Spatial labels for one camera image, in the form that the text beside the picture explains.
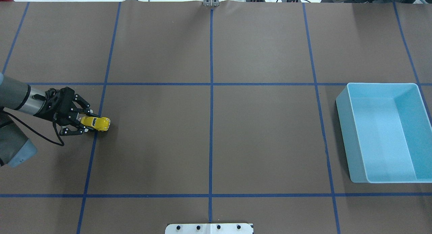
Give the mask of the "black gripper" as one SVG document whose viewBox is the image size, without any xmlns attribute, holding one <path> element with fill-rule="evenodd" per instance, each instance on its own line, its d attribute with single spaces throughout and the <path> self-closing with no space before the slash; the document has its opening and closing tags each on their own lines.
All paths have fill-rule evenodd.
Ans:
<svg viewBox="0 0 432 234">
<path fill-rule="evenodd" d="M 78 114 L 100 117 L 93 113 L 90 104 L 84 98 L 69 87 L 51 88 L 45 91 L 45 94 L 34 94 L 33 99 L 42 102 L 41 108 L 34 116 L 60 125 L 61 136 L 82 135 L 88 130 L 88 126 L 77 120 Z"/>
</svg>

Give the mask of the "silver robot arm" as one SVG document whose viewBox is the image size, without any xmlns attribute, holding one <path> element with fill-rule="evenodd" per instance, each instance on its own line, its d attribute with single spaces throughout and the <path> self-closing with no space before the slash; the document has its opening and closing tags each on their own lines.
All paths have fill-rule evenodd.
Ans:
<svg viewBox="0 0 432 234">
<path fill-rule="evenodd" d="M 37 153 L 36 146 L 20 125 L 58 146 L 64 146 L 62 136 L 107 131 L 110 127 L 110 119 L 94 114 L 90 104 L 70 87 L 43 91 L 1 75 L 0 106 L 1 166 L 16 167 Z M 20 120 L 11 113 L 12 110 L 51 122 L 57 141 L 49 139 Z"/>
</svg>

